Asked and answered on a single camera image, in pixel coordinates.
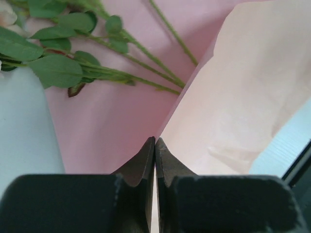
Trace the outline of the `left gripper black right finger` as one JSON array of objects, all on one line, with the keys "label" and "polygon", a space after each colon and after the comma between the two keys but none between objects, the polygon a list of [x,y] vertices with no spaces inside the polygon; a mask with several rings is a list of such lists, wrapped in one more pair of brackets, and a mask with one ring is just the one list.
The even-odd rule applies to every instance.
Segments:
[{"label": "left gripper black right finger", "polygon": [[161,233],[307,233],[289,186],[269,175],[197,175],[155,145]]}]

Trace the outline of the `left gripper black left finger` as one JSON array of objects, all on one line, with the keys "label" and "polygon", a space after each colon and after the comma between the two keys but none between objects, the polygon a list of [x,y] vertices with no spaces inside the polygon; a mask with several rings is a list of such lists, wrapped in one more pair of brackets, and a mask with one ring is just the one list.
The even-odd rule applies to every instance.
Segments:
[{"label": "left gripper black left finger", "polygon": [[155,138],[111,174],[22,175],[0,201],[3,233],[148,233]]}]

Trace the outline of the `pink paper wrapping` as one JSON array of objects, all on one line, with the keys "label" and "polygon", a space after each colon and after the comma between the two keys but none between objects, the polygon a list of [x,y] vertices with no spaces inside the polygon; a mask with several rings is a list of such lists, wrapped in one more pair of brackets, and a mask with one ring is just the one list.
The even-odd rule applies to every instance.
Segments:
[{"label": "pink paper wrapping", "polygon": [[180,96],[94,82],[74,98],[32,81],[36,172],[108,173],[149,136],[198,174],[281,176],[311,139],[308,0],[159,0],[194,65],[146,0],[105,0],[185,83]]}]

